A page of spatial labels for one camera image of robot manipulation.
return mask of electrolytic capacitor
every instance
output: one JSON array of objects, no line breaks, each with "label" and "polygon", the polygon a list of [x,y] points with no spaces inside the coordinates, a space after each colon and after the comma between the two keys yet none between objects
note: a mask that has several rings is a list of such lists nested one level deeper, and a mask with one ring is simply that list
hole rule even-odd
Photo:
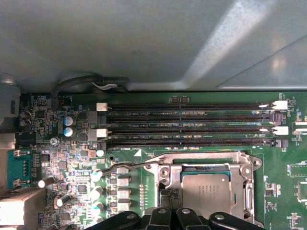
[{"label": "electrolytic capacitor", "polygon": [[38,187],[45,188],[46,186],[51,185],[54,182],[55,182],[54,177],[52,177],[52,176],[51,177],[47,177],[47,178],[45,178],[45,179],[43,179],[43,180],[38,182]]},{"label": "electrolytic capacitor", "polygon": [[91,192],[90,192],[90,197],[91,200],[98,200],[99,197],[102,195],[103,188],[100,186],[96,186]]},{"label": "electrolytic capacitor", "polygon": [[104,205],[101,202],[96,202],[92,206],[92,215],[98,217],[103,210]]},{"label": "electrolytic capacitor", "polygon": [[21,119],[29,119],[29,118],[31,117],[31,113],[28,112],[28,111],[21,112],[21,113],[19,114],[19,117],[20,117]]},{"label": "electrolytic capacitor", "polygon": [[102,222],[104,219],[102,217],[96,217],[93,222],[91,223],[91,226],[98,224],[100,222]]},{"label": "electrolytic capacitor", "polygon": [[91,174],[91,180],[93,182],[98,182],[102,177],[102,171],[100,169],[95,169]]},{"label": "electrolytic capacitor", "polygon": [[73,137],[76,135],[76,129],[75,128],[71,128],[71,127],[67,127],[64,129],[63,134],[66,137]]},{"label": "electrolytic capacitor", "polygon": [[58,227],[55,224],[53,224],[53,225],[50,225],[50,227],[47,228],[47,230],[58,230]]},{"label": "electrolytic capacitor", "polygon": [[31,121],[30,121],[30,120],[22,120],[22,121],[19,123],[19,125],[20,125],[21,127],[28,128],[28,127],[31,126]]},{"label": "electrolytic capacitor", "polygon": [[64,118],[63,123],[66,126],[74,126],[77,123],[77,120],[74,117],[67,116]]},{"label": "electrolytic capacitor", "polygon": [[70,200],[71,200],[71,196],[66,194],[66,195],[62,196],[60,199],[57,200],[57,206],[62,207],[64,204],[66,204]]}]

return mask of chip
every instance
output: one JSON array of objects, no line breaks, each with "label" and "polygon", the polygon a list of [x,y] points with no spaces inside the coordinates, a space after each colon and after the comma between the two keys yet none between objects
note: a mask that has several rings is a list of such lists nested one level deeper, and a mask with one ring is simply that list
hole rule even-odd
[{"label": "chip", "polygon": [[37,111],[36,117],[37,118],[45,118],[45,111]]},{"label": "chip", "polygon": [[79,134],[79,141],[80,142],[86,142],[87,141],[87,135],[85,133]]},{"label": "chip", "polygon": [[80,156],[87,157],[87,155],[88,155],[88,152],[86,150],[81,150],[80,151]]},{"label": "chip", "polygon": [[97,111],[89,111],[87,112],[88,122],[89,123],[97,123]]},{"label": "chip", "polygon": [[86,191],[87,191],[86,185],[83,185],[83,184],[78,185],[78,192],[79,193],[85,193]]},{"label": "chip", "polygon": [[78,118],[79,118],[79,120],[86,120],[87,114],[86,113],[79,113]]},{"label": "chip", "polygon": [[67,162],[66,161],[59,161],[58,166],[59,166],[59,169],[67,169]]},{"label": "chip", "polygon": [[273,196],[273,190],[265,190],[265,196]]},{"label": "chip", "polygon": [[62,190],[67,190],[67,185],[66,184],[61,184],[61,189]]},{"label": "chip", "polygon": [[40,161],[41,162],[49,162],[50,161],[50,155],[48,155],[48,154],[40,155]]},{"label": "chip", "polygon": [[69,220],[69,219],[70,219],[69,213],[62,213],[62,220]]}]

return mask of integrated circuit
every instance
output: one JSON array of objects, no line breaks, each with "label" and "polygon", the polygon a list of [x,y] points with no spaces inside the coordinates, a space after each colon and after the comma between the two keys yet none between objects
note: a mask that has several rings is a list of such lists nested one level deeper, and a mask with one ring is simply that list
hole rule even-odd
[{"label": "integrated circuit", "polygon": [[62,220],[70,220],[69,213],[62,213]]},{"label": "integrated circuit", "polygon": [[40,155],[40,161],[41,162],[49,162],[50,161],[50,155],[49,154]]},{"label": "integrated circuit", "polygon": [[79,113],[78,119],[79,119],[80,121],[86,120],[86,119],[87,119],[87,114],[86,114],[86,113]]},{"label": "integrated circuit", "polygon": [[78,192],[79,193],[86,193],[87,192],[87,187],[84,184],[78,185]]},{"label": "integrated circuit", "polygon": [[81,150],[80,151],[80,156],[87,157],[87,155],[88,155],[88,152],[86,150]]},{"label": "integrated circuit", "polygon": [[79,134],[79,141],[80,142],[87,142],[87,135],[85,133]]},{"label": "integrated circuit", "polygon": [[59,161],[58,166],[59,166],[59,169],[67,169],[67,162],[66,161]]},{"label": "integrated circuit", "polygon": [[186,175],[182,180],[183,207],[208,218],[214,212],[230,213],[229,178],[224,174]]},{"label": "integrated circuit", "polygon": [[36,112],[36,117],[38,119],[45,118],[45,115],[46,115],[45,111],[37,111]]}]

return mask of gray metal panel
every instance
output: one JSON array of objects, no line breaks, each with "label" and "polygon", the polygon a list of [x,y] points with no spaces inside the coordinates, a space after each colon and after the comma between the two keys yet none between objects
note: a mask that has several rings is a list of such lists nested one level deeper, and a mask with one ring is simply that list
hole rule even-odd
[{"label": "gray metal panel", "polygon": [[[87,71],[128,76],[130,90],[286,87],[256,66],[307,34],[304,0],[2,0],[0,9],[0,72],[28,92]],[[300,63],[286,68],[304,88]]]}]

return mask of silver capacitor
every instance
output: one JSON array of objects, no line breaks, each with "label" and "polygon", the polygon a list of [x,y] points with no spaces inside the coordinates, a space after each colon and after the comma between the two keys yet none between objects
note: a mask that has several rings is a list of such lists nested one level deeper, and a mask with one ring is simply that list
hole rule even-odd
[{"label": "silver capacitor", "polygon": [[22,121],[20,121],[19,125],[21,127],[28,128],[28,127],[31,126],[31,121],[30,120],[22,120]]},{"label": "silver capacitor", "polygon": [[29,119],[31,117],[31,113],[28,111],[24,111],[19,114],[19,117],[21,119]]},{"label": "silver capacitor", "polygon": [[47,230],[58,230],[58,227],[55,224],[52,224],[47,228]]},{"label": "silver capacitor", "polygon": [[64,118],[63,123],[65,126],[74,126],[77,123],[76,118],[67,116]]},{"label": "silver capacitor", "polygon": [[71,200],[71,196],[66,194],[57,200],[57,206],[62,207],[64,204],[68,203]]},{"label": "silver capacitor", "polygon": [[73,137],[73,136],[76,135],[76,133],[77,133],[77,130],[75,128],[73,128],[73,127],[67,127],[63,131],[63,134],[66,137]]},{"label": "silver capacitor", "polygon": [[38,182],[38,187],[45,188],[46,186],[51,185],[54,182],[55,182],[54,177],[52,177],[52,176],[51,177],[47,177],[47,178],[45,178],[45,179],[43,179],[43,180]]}]

